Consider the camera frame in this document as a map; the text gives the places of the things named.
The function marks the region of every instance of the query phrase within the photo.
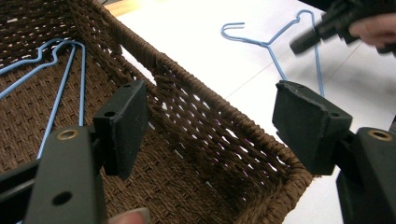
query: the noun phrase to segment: human hand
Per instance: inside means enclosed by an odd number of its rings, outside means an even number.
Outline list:
[[[349,26],[349,32],[377,49],[382,49],[388,44],[395,44],[396,13],[382,14],[355,21]]]
[[[138,208],[111,217],[109,224],[149,224],[150,216],[147,208]]]

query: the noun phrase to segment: screw hole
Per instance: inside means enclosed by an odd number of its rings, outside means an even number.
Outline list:
[[[113,117],[114,115],[116,115],[116,112],[113,112],[113,111],[109,111],[109,112],[105,113],[106,117]]]
[[[57,135],[59,140],[68,140],[76,137],[78,135],[77,130],[66,130],[64,132],[61,132]]]
[[[57,205],[57,206],[62,205],[62,204],[69,202],[71,198],[72,198],[72,193],[70,193],[69,191],[62,192],[62,193],[56,195],[52,199],[52,204]]]
[[[371,130],[369,134],[378,140],[390,142],[392,140],[392,135],[379,130]]]

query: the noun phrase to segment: black mount bracket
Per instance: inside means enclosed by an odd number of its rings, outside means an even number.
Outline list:
[[[313,175],[340,167],[337,188],[349,223],[396,223],[396,135],[349,130],[352,117],[306,86],[280,81],[273,115],[279,137]]]
[[[92,126],[50,134],[40,160],[0,175],[0,223],[107,223],[99,170],[126,179],[148,125],[145,83],[119,88]]]

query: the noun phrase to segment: wicker basket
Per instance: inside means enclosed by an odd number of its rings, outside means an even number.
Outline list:
[[[104,177],[109,216],[146,206],[152,223],[281,223],[312,180],[289,148],[94,0],[2,0],[0,36],[0,68],[35,57],[54,37],[85,44],[87,125],[118,86],[147,82],[155,129],[147,132],[129,179]],[[155,83],[123,58],[120,46]],[[56,65],[0,101],[0,173],[35,159],[68,55],[63,50]],[[54,129],[77,123],[79,63]],[[0,90],[36,66],[1,76]]]

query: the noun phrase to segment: white table surface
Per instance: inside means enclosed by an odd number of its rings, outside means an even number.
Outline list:
[[[265,42],[301,9],[313,11],[320,20],[322,11],[297,0],[167,0],[118,19],[276,136],[272,113],[280,75],[268,50],[225,39],[220,28],[243,21],[244,29],[227,33]],[[290,81],[318,92],[314,51],[295,56],[289,46],[310,27],[304,14],[271,48]],[[351,131],[388,130],[396,114],[396,59],[380,56],[360,41],[347,46],[338,37],[319,45],[319,55],[326,99],[352,115]],[[315,179],[284,223],[343,223],[337,175],[338,169]]]

